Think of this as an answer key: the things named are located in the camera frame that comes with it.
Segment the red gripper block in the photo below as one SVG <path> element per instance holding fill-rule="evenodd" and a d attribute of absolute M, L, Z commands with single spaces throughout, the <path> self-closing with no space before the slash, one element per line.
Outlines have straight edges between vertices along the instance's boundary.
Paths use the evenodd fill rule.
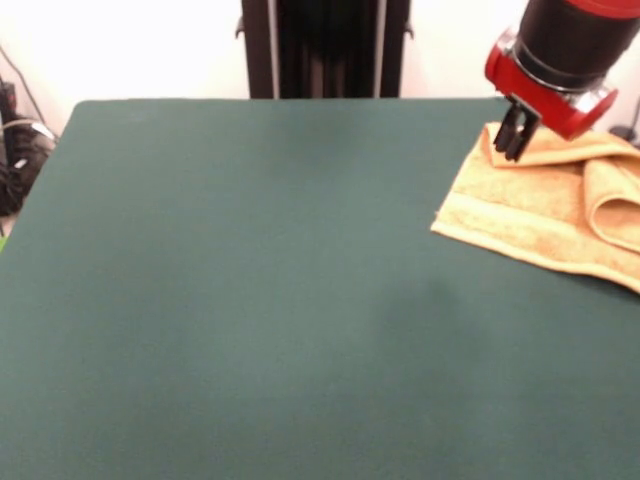
<path fill-rule="evenodd" d="M 494 44 L 485 76 L 511 106 L 494 138 L 497 151 L 518 162 L 541 125 L 571 140 L 589 130 L 606 113 L 618 91 L 605 82 L 582 92 L 561 91 L 532 77 L 516 57 L 518 31 L 505 30 Z"/>

